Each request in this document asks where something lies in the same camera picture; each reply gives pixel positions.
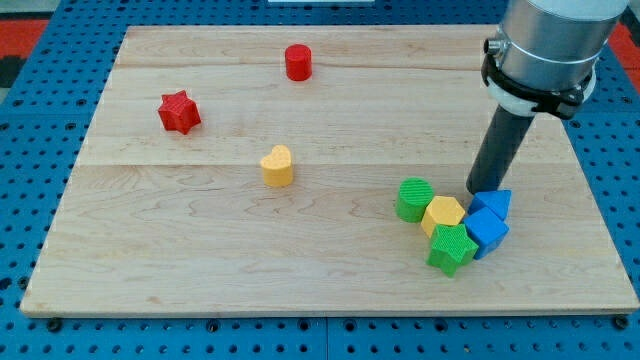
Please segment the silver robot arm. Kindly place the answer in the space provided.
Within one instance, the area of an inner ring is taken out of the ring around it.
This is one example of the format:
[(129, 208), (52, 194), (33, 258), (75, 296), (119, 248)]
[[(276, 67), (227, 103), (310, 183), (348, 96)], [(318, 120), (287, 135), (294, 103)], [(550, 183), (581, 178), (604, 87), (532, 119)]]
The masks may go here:
[(511, 0), (484, 43), (482, 79), (512, 115), (572, 118), (596, 85), (595, 65), (627, 0)]

